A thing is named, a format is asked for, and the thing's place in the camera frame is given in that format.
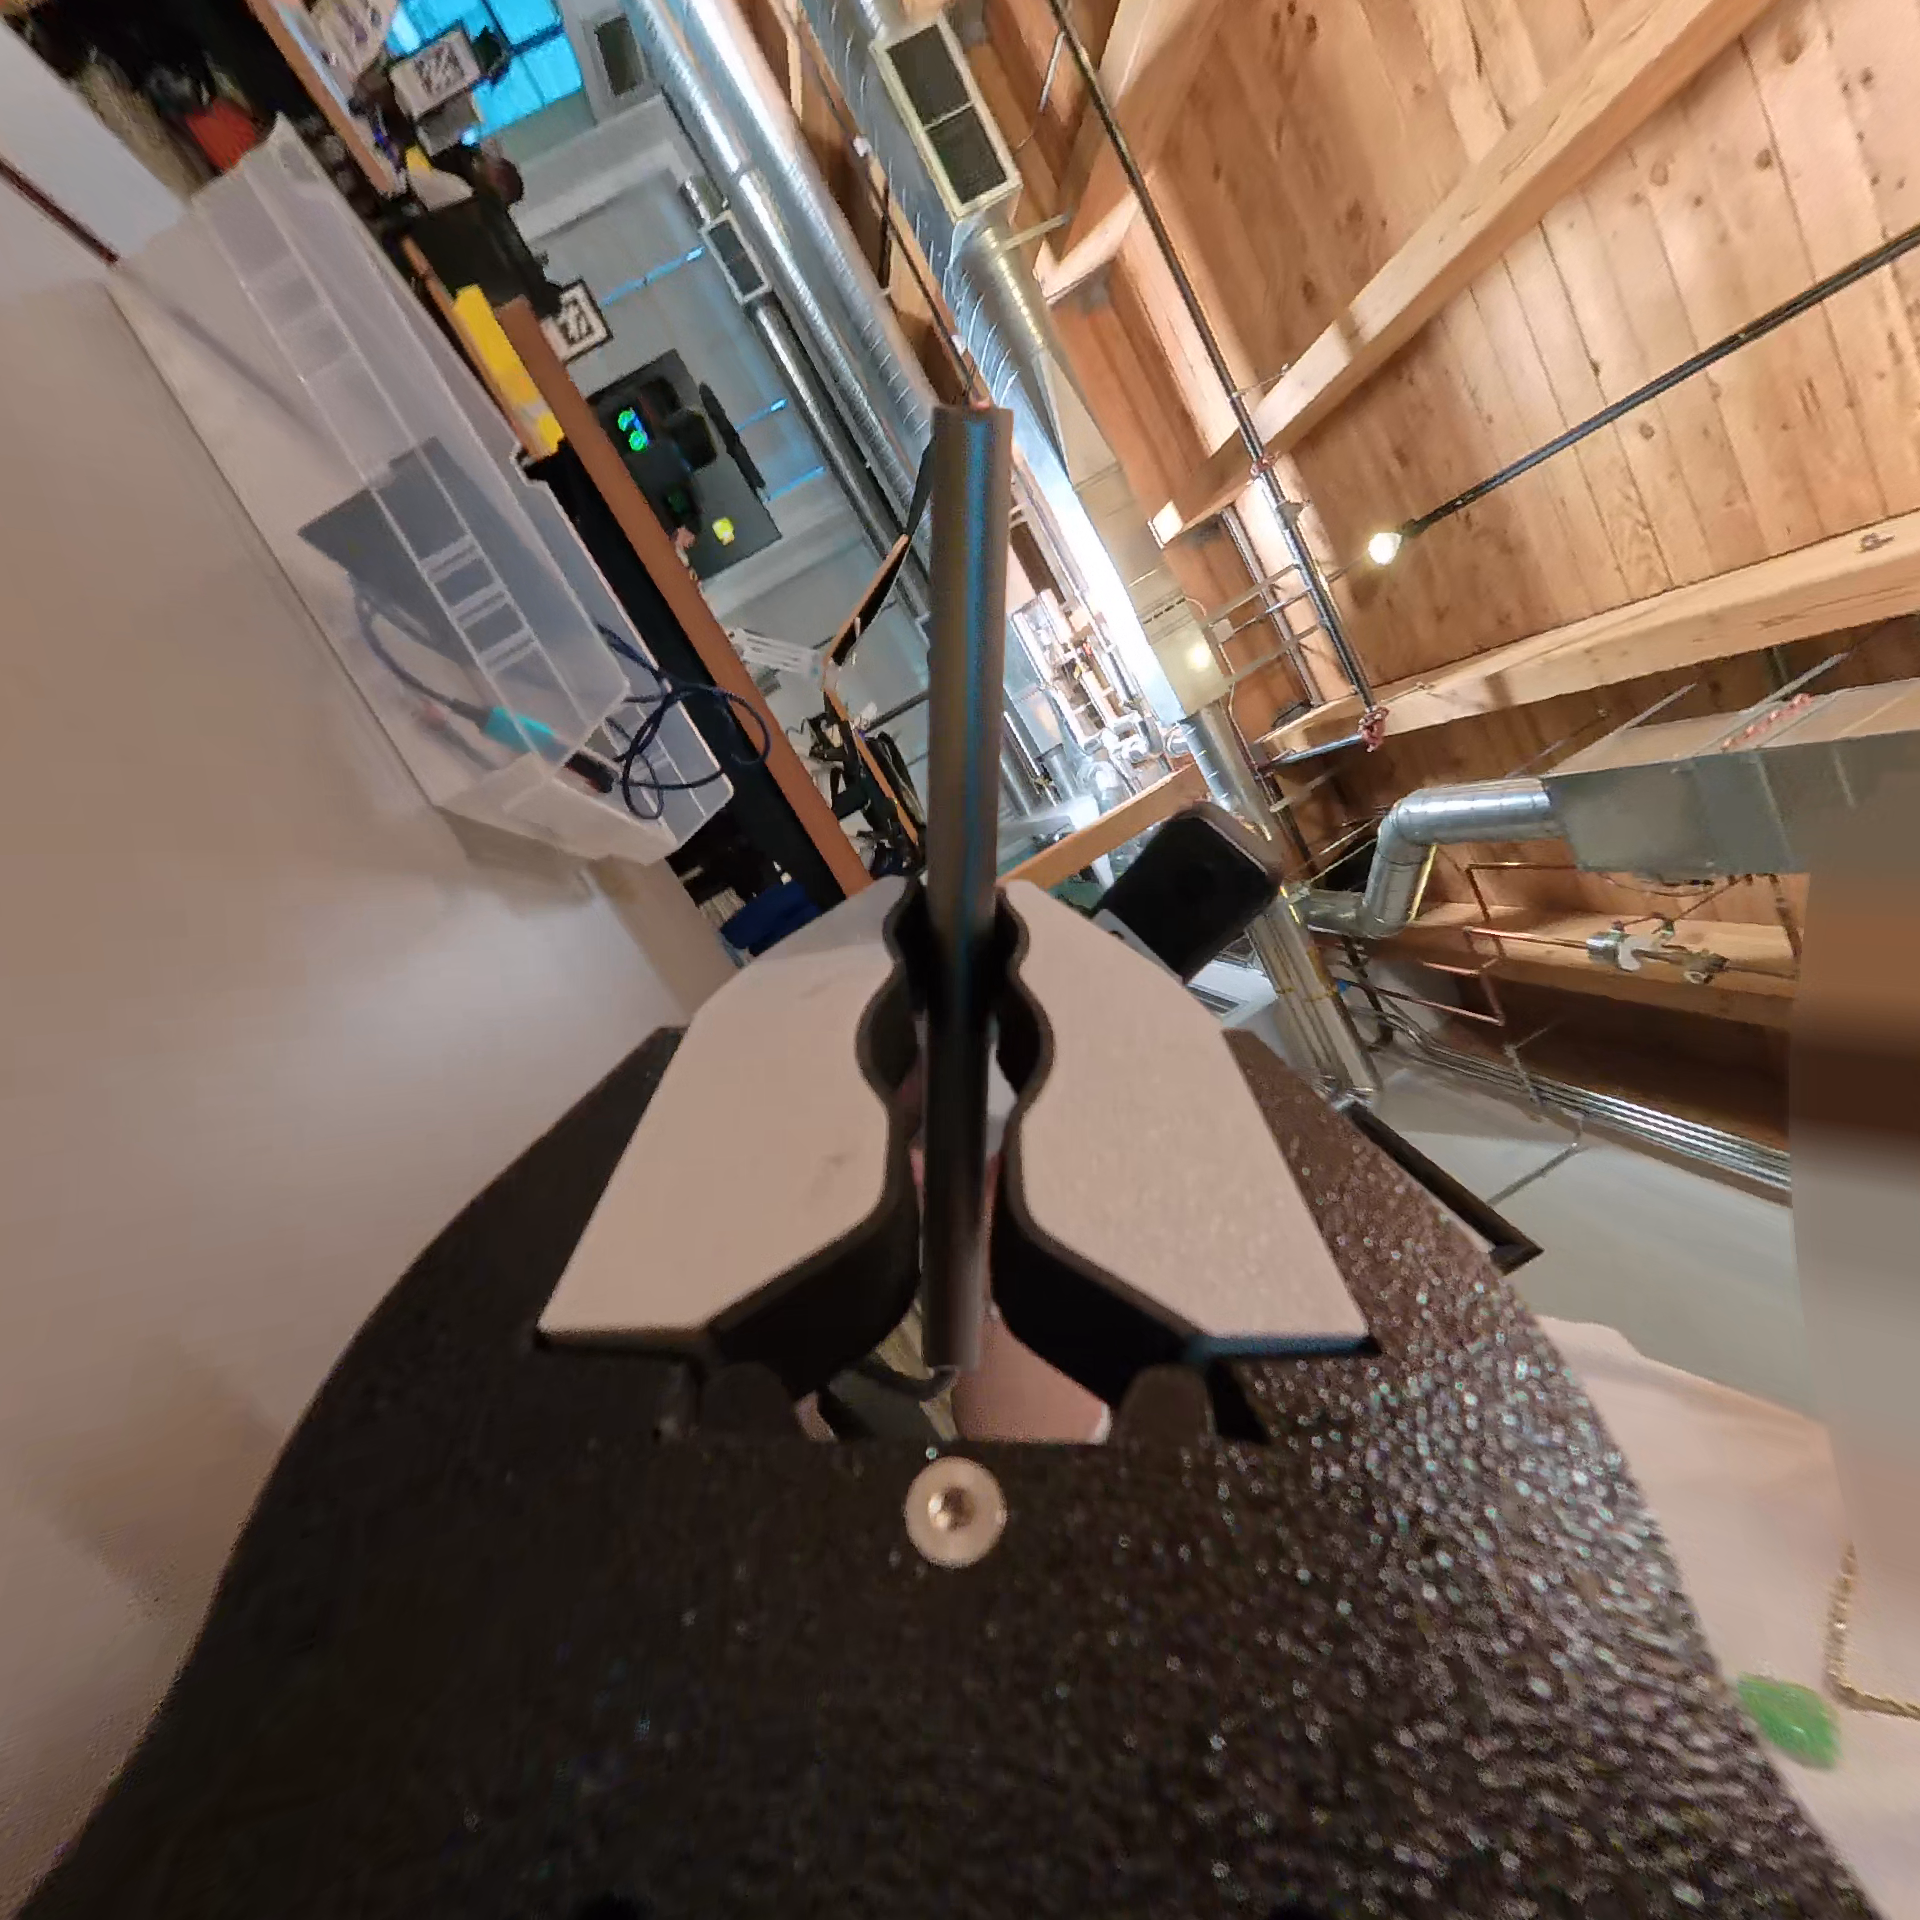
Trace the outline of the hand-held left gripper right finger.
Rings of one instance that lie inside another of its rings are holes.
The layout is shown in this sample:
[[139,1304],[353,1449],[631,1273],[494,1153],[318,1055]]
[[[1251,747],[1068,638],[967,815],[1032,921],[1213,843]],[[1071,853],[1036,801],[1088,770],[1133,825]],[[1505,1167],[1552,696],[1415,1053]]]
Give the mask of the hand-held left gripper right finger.
[[1011,1336],[1118,1409],[1153,1370],[1373,1350],[1224,1030],[1156,961],[1029,881],[997,1066],[1014,1093],[991,1201]]

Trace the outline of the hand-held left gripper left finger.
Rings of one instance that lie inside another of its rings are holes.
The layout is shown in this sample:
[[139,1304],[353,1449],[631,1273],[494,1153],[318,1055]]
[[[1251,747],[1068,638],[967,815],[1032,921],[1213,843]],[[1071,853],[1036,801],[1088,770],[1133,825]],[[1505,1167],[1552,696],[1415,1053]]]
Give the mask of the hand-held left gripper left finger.
[[920,1235],[896,933],[918,904],[877,881],[693,1017],[536,1320],[547,1345],[759,1365],[803,1399],[896,1330]]

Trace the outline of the grey usb hub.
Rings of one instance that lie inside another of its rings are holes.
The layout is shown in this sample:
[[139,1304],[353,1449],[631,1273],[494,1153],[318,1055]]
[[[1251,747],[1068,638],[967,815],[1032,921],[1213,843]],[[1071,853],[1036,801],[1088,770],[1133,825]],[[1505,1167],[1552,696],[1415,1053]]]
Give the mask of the grey usb hub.
[[1013,419],[936,411],[929,437],[924,1355],[976,1368],[987,1304],[1005,521]]

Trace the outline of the clear plastic bin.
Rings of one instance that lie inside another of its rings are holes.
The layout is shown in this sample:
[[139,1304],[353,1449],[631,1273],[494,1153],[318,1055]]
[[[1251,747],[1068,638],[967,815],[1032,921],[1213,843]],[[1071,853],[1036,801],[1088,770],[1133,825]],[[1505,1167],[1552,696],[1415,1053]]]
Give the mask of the clear plastic bin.
[[[203,187],[113,272],[135,330],[339,669],[440,811],[585,857],[654,865],[728,805],[728,783],[507,419],[291,131]],[[587,731],[561,760],[509,752],[374,659],[344,571],[301,529],[438,439],[559,577],[574,637],[550,641]]]

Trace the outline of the black framed sign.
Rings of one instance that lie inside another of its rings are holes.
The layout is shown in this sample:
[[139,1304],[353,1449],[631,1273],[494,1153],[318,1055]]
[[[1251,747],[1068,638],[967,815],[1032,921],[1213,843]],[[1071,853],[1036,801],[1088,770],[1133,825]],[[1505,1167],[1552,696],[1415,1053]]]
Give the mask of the black framed sign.
[[1347,1119],[1407,1179],[1423,1189],[1437,1207],[1448,1211],[1459,1227],[1480,1245],[1497,1273],[1508,1279],[1542,1256],[1539,1242],[1517,1231],[1493,1203],[1477,1195],[1459,1178],[1428,1159],[1427,1153],[1395,1131],[1357,1095],[1334,1095],[1329,1110]]

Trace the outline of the black office chair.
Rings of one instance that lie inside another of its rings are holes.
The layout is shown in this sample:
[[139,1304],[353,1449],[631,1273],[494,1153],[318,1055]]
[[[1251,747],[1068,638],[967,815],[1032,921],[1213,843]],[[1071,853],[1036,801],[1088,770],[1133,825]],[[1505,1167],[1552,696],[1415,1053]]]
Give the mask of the black office chair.
[[1089,919],[1189,986],[1272,909],[1279,881],[1270,843],[1200,801],[1144,838]]

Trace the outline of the small yellow bin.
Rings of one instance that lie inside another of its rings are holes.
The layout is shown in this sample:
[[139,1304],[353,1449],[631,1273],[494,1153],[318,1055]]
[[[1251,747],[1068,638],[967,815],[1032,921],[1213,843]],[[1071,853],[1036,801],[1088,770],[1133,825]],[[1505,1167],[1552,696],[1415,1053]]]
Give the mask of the small yellow bin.
[[485,293],[478,287],[460,289],[451,299],[451,314],[475,374],[513,430],[524,455],[529,462],[552,455],[564,441],[559,424],[497,326]]

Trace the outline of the silver elbow duct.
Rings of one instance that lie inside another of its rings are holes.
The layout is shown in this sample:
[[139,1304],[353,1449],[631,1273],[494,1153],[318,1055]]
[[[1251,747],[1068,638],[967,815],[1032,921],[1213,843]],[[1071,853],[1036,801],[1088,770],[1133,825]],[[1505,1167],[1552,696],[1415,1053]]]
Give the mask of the silver elbow duct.
[[1556,841],[1564,823],[1544,783],[1508,777],[1440,784],[1399,801],[1380,822],[1357,891],[1303,889],[1289,901],[1309,933],[1380,943],[1422,912],[1437,851]]

